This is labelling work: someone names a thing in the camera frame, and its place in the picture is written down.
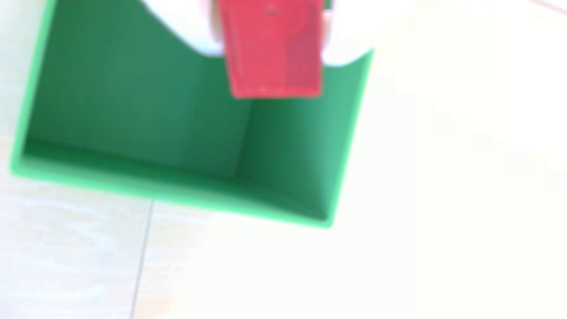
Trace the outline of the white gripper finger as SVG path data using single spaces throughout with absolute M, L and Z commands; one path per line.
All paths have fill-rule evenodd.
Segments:
M 197 54 L 224 56 L 223 32 L 217 1 L 141 1 L 174 36 Z
M 346 66 L 375 46 L 377 37 L 372 1 L 330 1 L 323 13 L 322 62 Z

